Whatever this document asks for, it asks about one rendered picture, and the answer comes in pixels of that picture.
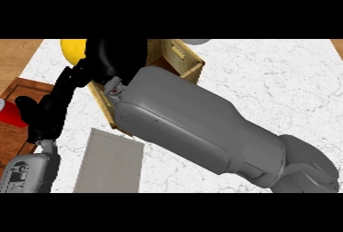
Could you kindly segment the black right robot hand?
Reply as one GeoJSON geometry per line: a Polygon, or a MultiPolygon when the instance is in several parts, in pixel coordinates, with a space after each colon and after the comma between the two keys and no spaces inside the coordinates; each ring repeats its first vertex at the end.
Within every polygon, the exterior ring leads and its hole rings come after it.
{"type": "Polygon", "coordinates": [[[108,38],[85,42],[85,70],[93,80],[105,85],[116,76],[127,85],[146,65],[147,39],[108,38]]]}

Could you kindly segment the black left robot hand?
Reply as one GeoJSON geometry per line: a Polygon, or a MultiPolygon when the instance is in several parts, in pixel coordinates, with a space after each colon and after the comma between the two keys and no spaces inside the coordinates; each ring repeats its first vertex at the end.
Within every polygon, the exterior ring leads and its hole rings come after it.
{"type": "Polygon", "coordinates": [[[84,87],[90,80],[87,60],[79,59],[78,64],[72,68],[63,68],[51,91],[42,96],[40,101],[35,101],[28,96],[19,96],[14,99],[20,119],[28,124],[26,141],[29,143],[59,138],[74,91],[76,88],[84,87]]]}

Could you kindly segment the yellow lemon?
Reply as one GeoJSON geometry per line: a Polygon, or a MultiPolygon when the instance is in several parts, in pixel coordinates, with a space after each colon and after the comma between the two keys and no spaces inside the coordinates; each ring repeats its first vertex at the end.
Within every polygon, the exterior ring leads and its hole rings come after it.
{"type": "Polygon", "coordinates": [[[63,58],[72,65],[76,65],[78,61],[85,57],[85,39],[62,39],[60,48],[63,58]]]}

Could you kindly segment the wooden basket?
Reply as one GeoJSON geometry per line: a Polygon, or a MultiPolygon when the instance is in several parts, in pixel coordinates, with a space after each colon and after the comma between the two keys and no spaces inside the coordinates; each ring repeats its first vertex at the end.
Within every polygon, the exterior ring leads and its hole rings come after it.
{"type": "MultiPolygon", "coordinates": [[[[164,68],[183,80],[198,83],[205,62],[180,39],[149,39],[146,65],[164,68]]],[[[116,125],[113,117],[115,106],[105,96],[105,86],[96,82],[90,82],[88,89],[105,114],[109,127],[130,135],[116,125]]]]}

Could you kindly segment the grey placemat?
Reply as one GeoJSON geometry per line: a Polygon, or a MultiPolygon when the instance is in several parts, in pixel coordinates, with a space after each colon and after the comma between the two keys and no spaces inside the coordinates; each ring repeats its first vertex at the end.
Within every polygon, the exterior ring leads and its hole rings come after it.
{"type": "Polygon", "coordinates": [[[143,144],[91,129],[75,193],[137,193],[143,144]]]}

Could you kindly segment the red can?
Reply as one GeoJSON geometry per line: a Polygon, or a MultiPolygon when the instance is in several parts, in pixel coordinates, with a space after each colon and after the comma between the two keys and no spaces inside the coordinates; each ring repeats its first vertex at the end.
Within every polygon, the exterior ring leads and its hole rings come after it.
{"type": "Polygon", "coordinates": [[[22,121],[17,106],[4,99],[0,99],[0,121],[19,128],[26,126],[26,123],[22,121]]]}

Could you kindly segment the brown wooden cutting board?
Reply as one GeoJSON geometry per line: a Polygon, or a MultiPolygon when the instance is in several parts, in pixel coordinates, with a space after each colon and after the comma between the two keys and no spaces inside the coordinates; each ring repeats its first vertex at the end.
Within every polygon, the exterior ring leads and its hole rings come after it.
{"type": "MultiPolygon", "coordinates": [[[[28,96],[40,102],[51,88],[51,84],[16,78],[0,97],[10,103],[14,102],[17,96],[28,96]]],[[[35,144],[26,142],[26,134],[26,128],[0,122],[0,176],[8,161],[17,155],[31,154],[35,151],[35,144]]]]}

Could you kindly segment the pale grey rounded object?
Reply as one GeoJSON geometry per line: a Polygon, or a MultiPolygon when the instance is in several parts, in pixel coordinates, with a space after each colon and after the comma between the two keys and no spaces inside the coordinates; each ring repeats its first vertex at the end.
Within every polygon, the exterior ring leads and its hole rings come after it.
{"type": "Polygon", "coordinates": [[[210,41],[210,39],[181,39],[181,42],[189,45],[199,45],[210,41]]]}

